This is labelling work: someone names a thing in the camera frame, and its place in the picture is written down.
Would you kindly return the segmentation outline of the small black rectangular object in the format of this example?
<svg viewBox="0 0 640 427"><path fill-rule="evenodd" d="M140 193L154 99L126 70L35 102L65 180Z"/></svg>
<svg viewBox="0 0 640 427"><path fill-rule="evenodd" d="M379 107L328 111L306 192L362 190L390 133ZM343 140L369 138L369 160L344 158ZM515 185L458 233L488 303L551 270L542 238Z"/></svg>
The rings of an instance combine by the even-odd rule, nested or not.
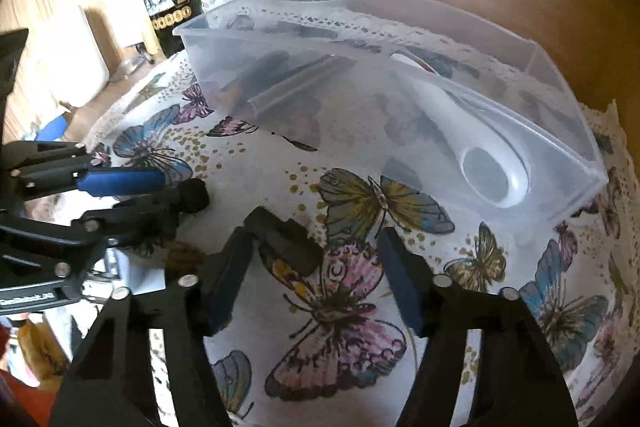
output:
<svg viewBox="0 0 640 427"><path fill-rule="evenodd" d="M323 249L294 219L282 221L265 207L256 207L243 225L255 237L259 249L286 262L303 277L320 267Z"/></svg>

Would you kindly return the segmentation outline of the white shoehorn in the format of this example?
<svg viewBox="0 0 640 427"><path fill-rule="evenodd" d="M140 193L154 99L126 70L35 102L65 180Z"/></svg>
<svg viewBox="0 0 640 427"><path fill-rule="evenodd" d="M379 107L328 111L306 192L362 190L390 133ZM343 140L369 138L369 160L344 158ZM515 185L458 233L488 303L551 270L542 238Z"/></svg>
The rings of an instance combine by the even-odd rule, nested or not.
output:
<svg viewBox="0 0 640 427"><path fill-rule="evenodd" d="M429 80L437 72L422 58L401 50L385 58L402 67L401 91L410 98L408 108L390 114L385 133L408 147L427 186L448 199L471 197L498 209L521 205L529 192L529 174L511 143L453 93Z"/></svg>

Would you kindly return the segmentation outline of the clear plastic storage bin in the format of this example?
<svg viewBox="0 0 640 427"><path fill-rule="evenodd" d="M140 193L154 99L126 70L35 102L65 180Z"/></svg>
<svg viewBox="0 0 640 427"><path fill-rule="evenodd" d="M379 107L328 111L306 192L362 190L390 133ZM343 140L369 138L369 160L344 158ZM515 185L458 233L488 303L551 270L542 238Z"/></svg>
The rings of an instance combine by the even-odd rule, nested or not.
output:
<svg viewBox="0 0 640 427"><path fill-rule="evenodd" d="M308 145L334 165L383 173L518 231L554 225L592 199L608 174L578 102L535 41L435 0L232 0L177 27L208 103L258 58L284 51L355 61L311 94L245 121ZM429 75L518 151L529 174L524 202L498 209L429 188L408 147L385 133L390 114L410 106L393 50L414 54Z"/></svg>

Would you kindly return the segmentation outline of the butterfly print tablecloth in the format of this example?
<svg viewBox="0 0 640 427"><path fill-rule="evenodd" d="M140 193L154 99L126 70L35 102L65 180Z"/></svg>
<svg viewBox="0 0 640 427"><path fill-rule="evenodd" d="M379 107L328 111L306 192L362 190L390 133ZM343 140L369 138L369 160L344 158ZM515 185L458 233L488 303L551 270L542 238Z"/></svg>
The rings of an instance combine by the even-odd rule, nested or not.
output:
<svg viewBox="0 0 640 427"><path fill-rule="evenodd" d="M406 167L348 170L294 138L208 107L179 54L96 123L94 153L118 167L202 179L210 206L145 260L216 251L256 207L299 221L322 251L309 274L259 248L231 322L205 347L235 426L390 426L426 341L397 310L378 262L378 232L464 288L523 297L561 367L580 425L612 398L639 351L639 187L617 109L586 110L608 185L528 245L500 223L452 205Z"/></svg>

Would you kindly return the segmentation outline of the dark objects in bin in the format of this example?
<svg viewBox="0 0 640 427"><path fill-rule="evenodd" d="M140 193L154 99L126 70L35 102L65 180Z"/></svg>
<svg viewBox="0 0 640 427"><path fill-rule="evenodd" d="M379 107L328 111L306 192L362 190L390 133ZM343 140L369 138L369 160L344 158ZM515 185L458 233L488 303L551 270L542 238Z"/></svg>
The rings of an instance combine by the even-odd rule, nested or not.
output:
<svg viewBox="0 0 640 427"><path fill-rule="evenodd" d="M259 120L311 94L320 83L342 77L354 65L351 58L335 54L271 52L239 72L214 100L233 116Z"/></svg>

